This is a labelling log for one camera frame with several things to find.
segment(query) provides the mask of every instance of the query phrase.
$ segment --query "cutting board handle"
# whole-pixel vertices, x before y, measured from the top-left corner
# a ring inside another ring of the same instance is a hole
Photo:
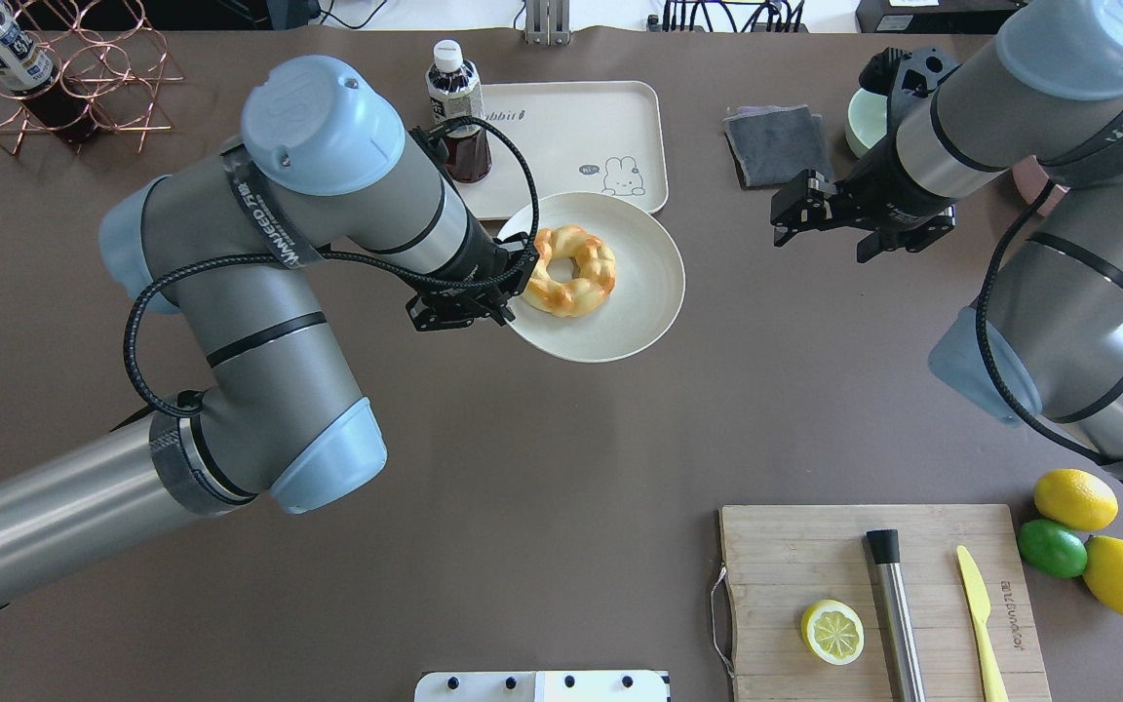
[[[713,586],[709,587],[709,631],[713,632],[713,650],[716,650],[722,665],[727,666],[727,676],[730,680],[736,680],[736,664],[731,662],[725,650],[721,649],[721,644],[718,644],[718,590],[723,582],[727,582],[727,564],[721,565],[721,569],[718,571],[718,580],[714,580]]]

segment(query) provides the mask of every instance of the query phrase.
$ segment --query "lemon slice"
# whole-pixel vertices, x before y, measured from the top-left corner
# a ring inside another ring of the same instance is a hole
[[[847,604],[819,600],[803,612],[800,633],[816,657],[833,666],[846,666],[865,650],[865,626]]]

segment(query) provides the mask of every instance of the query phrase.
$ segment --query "towel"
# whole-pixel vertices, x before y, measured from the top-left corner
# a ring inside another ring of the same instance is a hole
[[[779,185],[805,168],[833,177],[821,115],[807,106],[739,107],[722,124],[745,188]]]

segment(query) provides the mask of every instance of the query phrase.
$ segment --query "beige tray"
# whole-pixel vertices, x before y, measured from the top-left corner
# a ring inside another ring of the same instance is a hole
[[[484,85],[484,116],[527,157],[539,197],[602,192],[656,212],[668,197],[656,92],[639,81]],[[491,172],[458,192],[481,219],[530,204],[526,180],[495,137]]]

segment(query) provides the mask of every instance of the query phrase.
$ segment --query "brown liquid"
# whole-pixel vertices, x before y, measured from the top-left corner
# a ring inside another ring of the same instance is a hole
[[[51,134],[66,144],[83,144],[98,134],[98,122],[93,120],[92,107],[85,100],[72,97],[60,84],[58,66],[49,74],[45,88],[35,94],[21,94],[19,102],[28,113],[36,117]]]
[[[478,182],[492,170],[492,152],[487,148],[485,129],[471,137],[445,137],[445,146],[449,149],[445,170],[455,181]]]

